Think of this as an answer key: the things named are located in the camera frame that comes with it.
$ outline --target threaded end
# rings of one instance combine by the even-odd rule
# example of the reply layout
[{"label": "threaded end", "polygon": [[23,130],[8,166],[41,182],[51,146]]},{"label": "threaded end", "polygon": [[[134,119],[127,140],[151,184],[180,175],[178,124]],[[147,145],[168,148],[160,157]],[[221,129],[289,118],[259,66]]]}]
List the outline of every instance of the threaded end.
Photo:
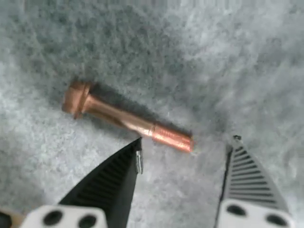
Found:
[{"label": "threaded end", "polygon": [[152,137],[154,140],[178,150],[188,153],[193,151],[192,138],[180,132],[156,125]]}]

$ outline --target mounting hole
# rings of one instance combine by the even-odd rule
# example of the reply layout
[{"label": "mounting hole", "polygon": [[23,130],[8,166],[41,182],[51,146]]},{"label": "mounting hole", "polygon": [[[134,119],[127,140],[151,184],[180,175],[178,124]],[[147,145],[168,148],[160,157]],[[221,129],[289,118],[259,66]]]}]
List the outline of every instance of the mounting hole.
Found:
[{"label": "mounting hole", "polygon": [[238,216],[246,216],[246,211],[242,209],[238,205],[230,205],[227,207],[227,211],[231,214],[238,215]]},{"label": "mounting hole", "polygon": [[86,215],[79,221],[78,226],[80,228],[91,228],[95,225],[96,220],[94,215]]},{"label": "mounting hole", "polygon": [[285,219],[283,219],[281,216],[278,216],[278,215],[268,215],[266,217],[266,220],[269,223],[276,224],[281,227],[287,226],[287,222],[285,221]]},{"label": "mounting hole", "polygon": [[43,223],[47,226],[53,226],[60,222],[62,216],[63,213],[60,210],[51,211],[44,217]]}]

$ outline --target bolt head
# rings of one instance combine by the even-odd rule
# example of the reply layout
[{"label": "bolt head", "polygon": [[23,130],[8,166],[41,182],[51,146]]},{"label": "bolt head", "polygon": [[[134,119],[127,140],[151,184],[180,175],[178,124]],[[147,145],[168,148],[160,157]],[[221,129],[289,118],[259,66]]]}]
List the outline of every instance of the bolt head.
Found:
[{"label": "bolt head", "polygon": [[73,82],[65,93],[62,110],[72,114],[75,119],[81,117],[91,87],[91,83]]}]

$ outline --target copper bolt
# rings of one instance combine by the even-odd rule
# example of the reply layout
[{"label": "copper bolt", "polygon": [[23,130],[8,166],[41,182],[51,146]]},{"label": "copper bolt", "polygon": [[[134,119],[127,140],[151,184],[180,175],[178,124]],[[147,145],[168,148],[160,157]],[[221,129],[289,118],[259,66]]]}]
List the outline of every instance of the copper bolt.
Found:
[{"label": "copper bolt", "polygon": [[91,83],[73,82],[66,91],[62,110],[73,114],[75,119],[81,117],[82,113],[89,113],[178,150],[193,150],[193,140],[189,136],[109,105],[91,95],[91,87]]}]

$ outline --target textured fabric surface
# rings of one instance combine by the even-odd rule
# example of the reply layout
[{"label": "textured fabric surface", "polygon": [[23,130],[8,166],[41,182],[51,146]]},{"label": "textured fabric surface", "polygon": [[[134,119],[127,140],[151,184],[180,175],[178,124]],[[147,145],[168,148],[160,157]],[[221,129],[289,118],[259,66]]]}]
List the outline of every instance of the textured fabric surface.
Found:
[{"label": "textured fabric surface", "polygon": [[190,155],[143,141],[129,227],[213,227],[235,133],[304,226],[303,1],[176,2],[0,0],[0,205],[55,204],[137,138],[61,111],[78,77],[196,141]]}]

